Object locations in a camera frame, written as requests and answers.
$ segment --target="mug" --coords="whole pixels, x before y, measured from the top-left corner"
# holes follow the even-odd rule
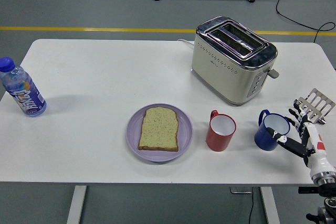
[[[210,149],[221,152],[229,145],[236,129],[235,120],[226,114],[219,114],[217,110],[213,110],[205,142]]]
[[[286,135],[290,130],[289,122],[285,117],[270,113],[268,110],[261,111],[258,124],[259,129],[254,136],[254,141],[259,148],[266,151],[272,151],[278,146],[277,141],[267,132],[267,127],[272,128],[281,135]]]

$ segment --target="gray floor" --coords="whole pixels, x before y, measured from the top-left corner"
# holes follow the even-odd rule
[[[37,31],[22,27],[195,29],[216,16],[231,17],[252,30],[295,32],[295,35],[260,33],[270,41],[313,42],[314,35],[298,33],[313,30],[280,17],[276,3],[277,0],[256,0],[254,3],[247,0],[0,0],[0,57],[11,56],[20,63],[32,42],[41,38],[194,39],[193,33]],[[319,28],[324,23],[336,22],[335,3],[336,0],[280,0],[278,10],[300,23]],[[5,30],[4,27],[17,29]],[[336,36],[319,35],[316,43],[336,68]],[[73,185],[0,183],[0,223],[65,223],[73,188]],[[250,195],[238,197],[228,190],[220,185],[215,188],[205,185],[91,186],[81,222],[248,223]],[[316,214],[317,207],[323,203],[318,195],[299,195],[297,187],[275,187],[273,190],[281,224],[311,223],[305,215]],[[251,223],[265,223],[258,190],[255,196]],[[143,202],[155,208],[153,218],[148,218],[151,212],[142,208]],[[174,218],[168,217],[162,207],[174,211]]]

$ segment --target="toaster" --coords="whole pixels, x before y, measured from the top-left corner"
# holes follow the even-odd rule
[[[196,29],[192,69],[236,105],[255,97],[272,69],[277,48],[229,17],[216,17]]]

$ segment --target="yellow floor line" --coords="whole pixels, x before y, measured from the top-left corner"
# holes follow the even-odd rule
[[[0,26],[2,31],[108,31],[131,33],[195,33],[195,29],[169,28],[99,28],[99,27],[36,27],[36,26]],[[254,31],[261,35],[299,35],[315,36],[316,31]],[[336,36],[333,32],[319,32],[319,36]]]

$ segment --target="cable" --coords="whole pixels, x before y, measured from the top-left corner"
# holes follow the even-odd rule
[[[185,39],[178,39],[177,41],[182,41],[182,42],[184,42],[184,43],[186,43],[187,45],[189,44],[190,46],[190,48],[194,48],[194,43],[192,43],[192,42],[190,42],[190,41],[188,41],[188,40],[185,40]]]
[[[318,35],[318,33],[319,33],[320,31],[331,31],[332,29],[334,29],[334,28],[336,27],[336,24],[335,24],[334,22],[327,22],[327,23],[323,24],[319,29],[316,29],[316,28],[314,28],[314,27],[310,27],[310,26],[304,25],[304,24],[302,24],[302,23],[299,23],[299,22],[297,22],[297,21],[295,21],[295,20],[293,20],[293,19],[291,19],[291,18],[288,18],[288,17],[286,17],[285,15],[283,15],[283,14],[280,13],[280,11],[278,10],[279,2],[280,2],[280,0],[278,0],[277,5],[276,5],[276,12],[277,12],[277,14],[279,14],[281,17],[283,17],[283,18],[285,18],[285,19],[288,19],[288,20],[290,20],[290,21],[292,21],[292,22],[294,22],[294,23],[296,23],[296,24],[298,24],[298,25],[300,25],[300,26],[307,27],[307,28],[309,28],[309,29],[312,29],[312,30],[317,31],[317,32],[316,32],[316,35],[315,35],[314,43],[315,43],[316,37],[317,37],[317,35]],[[330,28],[330,29],[322,29],[323,26],[328,25],[328,24],[332,24],[333,27]]]
[[[251,211],[250,211],[250,216],[248,217],[248,224],[251,224],[251,216],[252,216],[252,210],[253,210],[253,205],[254,205],[254,200],[253,200],[253,187],[252,187],[252,206],[251,206]]]

